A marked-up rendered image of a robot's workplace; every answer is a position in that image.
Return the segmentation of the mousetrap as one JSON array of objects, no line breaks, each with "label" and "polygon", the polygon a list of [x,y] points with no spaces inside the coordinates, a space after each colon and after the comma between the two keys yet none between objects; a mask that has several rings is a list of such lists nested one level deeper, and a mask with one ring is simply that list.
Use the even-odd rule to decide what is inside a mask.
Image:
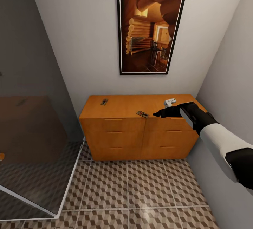
[{"label": "mousetrap", "polygon": [[109,99],[104,99],[101,103],[101,105],[106,105],[106,103],[108,102]]},{"label": "mousetrap", "polygon": [[136,114],[138,114],[138,115],[140,115],[140,116],[143,116],[143,117],[145,117],[145,118],[148,118],[148,116],[149,116],[149,114],[144,113],[144,112],[142,112],[142,111],[138,111]]}]

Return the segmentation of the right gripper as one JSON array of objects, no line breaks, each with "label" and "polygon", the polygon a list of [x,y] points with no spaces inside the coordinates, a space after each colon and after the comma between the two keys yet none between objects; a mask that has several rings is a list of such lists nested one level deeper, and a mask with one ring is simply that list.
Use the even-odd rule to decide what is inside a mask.
[{"label": "right gripper", "polygon": [[153,116],[167,118],[167,117],[175,117],[173,114],[173,106],[167,107],[166,109],[161,109],[157,113],[153,113]]}]

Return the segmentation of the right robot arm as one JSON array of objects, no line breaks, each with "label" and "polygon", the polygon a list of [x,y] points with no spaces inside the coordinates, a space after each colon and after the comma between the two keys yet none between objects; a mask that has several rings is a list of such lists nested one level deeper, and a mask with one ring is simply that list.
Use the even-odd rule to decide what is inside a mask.
[{"label": "right robot arm", "polygon": [[174,103],[174,98],[165,100],[165,109],[153,116],[184,118],[197,131],[224,174],[233,182],[241,183],[253,196],[253,145],[231,133],[194,102],[172,106]]}]

